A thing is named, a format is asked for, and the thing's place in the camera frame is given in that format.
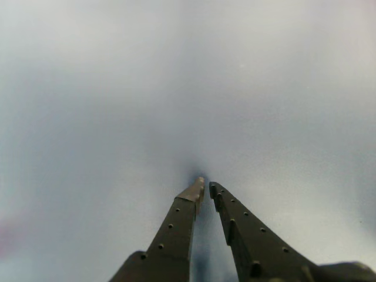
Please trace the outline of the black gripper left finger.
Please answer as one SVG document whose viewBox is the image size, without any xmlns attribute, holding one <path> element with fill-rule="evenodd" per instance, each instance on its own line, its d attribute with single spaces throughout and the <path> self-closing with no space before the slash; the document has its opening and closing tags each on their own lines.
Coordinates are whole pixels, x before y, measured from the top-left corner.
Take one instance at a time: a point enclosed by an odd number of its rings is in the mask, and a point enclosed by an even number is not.
<svg viewBox="0 0 376 282">
<path fill-rule="evenodd" d="M 130 255 L 111 281 L 189 281 L 196 215 L 204 198 L 204 178 L 178 194 L 146 251 Z"/>
</svg>

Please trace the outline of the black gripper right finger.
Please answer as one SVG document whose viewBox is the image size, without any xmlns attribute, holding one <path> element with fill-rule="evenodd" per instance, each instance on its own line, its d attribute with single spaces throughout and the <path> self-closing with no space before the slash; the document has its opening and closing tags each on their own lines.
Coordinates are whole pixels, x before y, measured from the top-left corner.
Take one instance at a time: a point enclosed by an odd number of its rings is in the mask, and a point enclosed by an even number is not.
<svg viewBox="0 0 376 282">
<path fill-rule="evenodd" d="M 317 266 L 295 251 L 225 187 L 209 184 L 239 281 L 318 281 Z"/>
</svg>

